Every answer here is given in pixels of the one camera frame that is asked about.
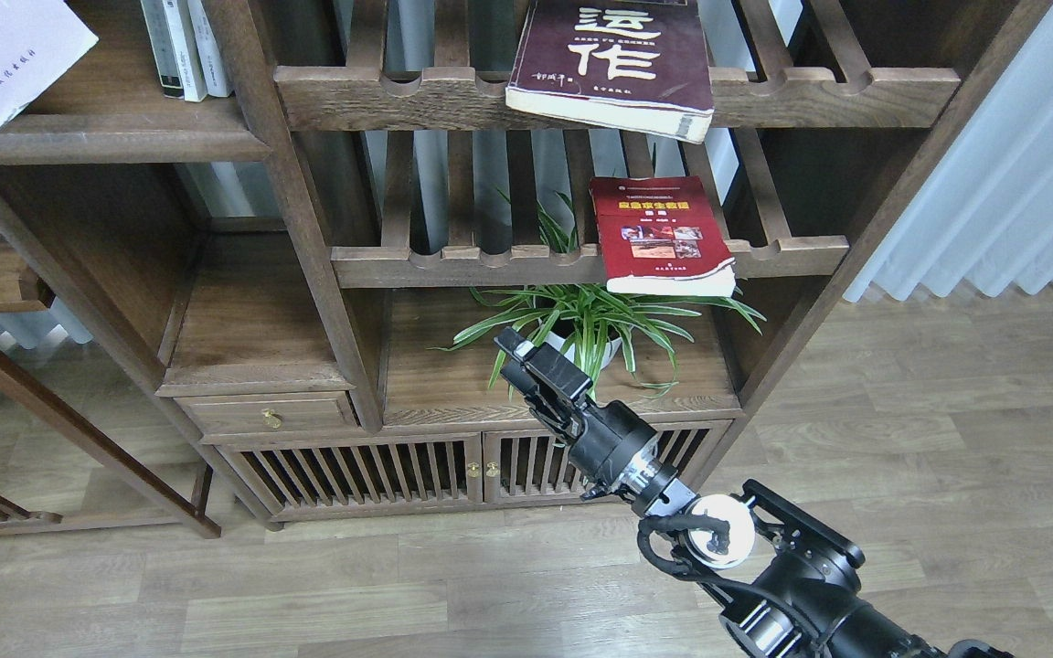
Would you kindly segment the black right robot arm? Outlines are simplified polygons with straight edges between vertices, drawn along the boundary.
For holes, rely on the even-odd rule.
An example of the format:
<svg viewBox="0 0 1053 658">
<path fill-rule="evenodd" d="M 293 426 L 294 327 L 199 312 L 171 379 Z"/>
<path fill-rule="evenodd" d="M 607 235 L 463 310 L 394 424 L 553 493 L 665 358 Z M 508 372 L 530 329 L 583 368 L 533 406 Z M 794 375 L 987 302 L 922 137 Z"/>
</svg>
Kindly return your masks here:
<svg viewBox="0 0 1053 658">
<path fill-rule="evenodd" d="M 698 495 L 657 453 L 657 432 L 621 401 L 589 399 L 590 379 L 550 345 L 514 330 L 496 344 L 502 376 L 569 447 L 588 499 L 617 495 L 639 516 L 653 566 L 720 605 L 720 623 L 751 657 L 940 657 L 861 599 L 865 553 L 764 484 Z"/>
</svg>

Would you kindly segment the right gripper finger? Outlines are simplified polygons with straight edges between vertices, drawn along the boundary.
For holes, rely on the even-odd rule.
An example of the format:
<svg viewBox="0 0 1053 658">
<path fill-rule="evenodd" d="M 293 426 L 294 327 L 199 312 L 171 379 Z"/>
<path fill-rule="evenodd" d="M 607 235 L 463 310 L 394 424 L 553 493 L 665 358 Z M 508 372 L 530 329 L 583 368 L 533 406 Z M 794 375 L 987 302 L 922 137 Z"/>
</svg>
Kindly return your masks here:
<svg viewBox="0 0 1053 658">
<path fill-rule="evenodd" d="M 506 357 L 500 374 L 526 401 L 540 421 L 573 421 L 584 418 L 590 379 L 563 354 L 544 343 L 534 345 L 506 326 L 494 338 Z"/>
</svg>

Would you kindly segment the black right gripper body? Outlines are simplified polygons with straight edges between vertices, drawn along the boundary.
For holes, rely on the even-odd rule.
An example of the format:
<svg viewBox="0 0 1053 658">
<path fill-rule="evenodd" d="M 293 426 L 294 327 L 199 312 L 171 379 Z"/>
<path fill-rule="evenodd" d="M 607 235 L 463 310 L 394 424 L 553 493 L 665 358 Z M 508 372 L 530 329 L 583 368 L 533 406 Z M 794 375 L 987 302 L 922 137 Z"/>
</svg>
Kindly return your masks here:
<svg viewBox="0 0 1053 658">
<path fill-rule="evenodd" d="M 659 433 L 622 401 L 598 407 L 585 393 L 576 398 L 548 385 L 532 385 L 526 404 L 569 446 L 568 462 L 588 487 L 581 499 L 619 495 L 636 499 L 660 470 Z"/>
</svg>

